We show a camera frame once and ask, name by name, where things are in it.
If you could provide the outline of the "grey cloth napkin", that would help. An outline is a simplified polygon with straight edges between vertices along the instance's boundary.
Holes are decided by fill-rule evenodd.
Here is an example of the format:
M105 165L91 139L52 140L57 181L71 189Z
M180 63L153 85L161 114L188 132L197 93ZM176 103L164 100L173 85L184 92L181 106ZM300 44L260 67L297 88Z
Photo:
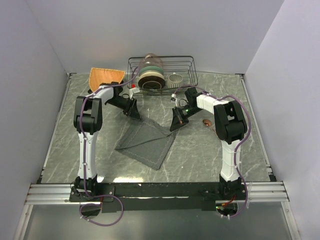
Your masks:
M176 134L156 121L144 117L134 121L117 143L115 150L153 170L159 170Z

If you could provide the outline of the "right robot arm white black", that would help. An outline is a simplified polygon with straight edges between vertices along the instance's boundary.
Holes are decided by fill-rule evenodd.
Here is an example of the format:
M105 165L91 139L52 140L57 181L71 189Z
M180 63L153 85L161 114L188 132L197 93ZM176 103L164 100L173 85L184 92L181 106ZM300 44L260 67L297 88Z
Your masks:
M184 95L187 104L179 106L177 95L171 95L175 103L172 108L170 131L173 132L189 123L189 118L200 111L214 116L215 133L222 146L222 168L215 195L230 199L246 191L246 185L240 172L241 145L251 133L251 120L248 111L235 96L215 97L209 92L198 92L189 87Z

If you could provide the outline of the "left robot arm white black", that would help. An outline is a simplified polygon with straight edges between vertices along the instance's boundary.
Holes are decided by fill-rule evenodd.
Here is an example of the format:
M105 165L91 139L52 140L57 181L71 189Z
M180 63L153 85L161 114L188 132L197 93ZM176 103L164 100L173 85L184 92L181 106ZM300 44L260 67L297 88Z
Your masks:
M76 98L73 126L78 133L80 153L72 191L88 201L94 201L99 195L96 143L103 125L103 105L110 104L123 110L124 115L130 118L141 119L137 100L133 97L140 90L137 87L130 88L128 97L124 97L121 95L124 85L117 82L102 83L92 93Z

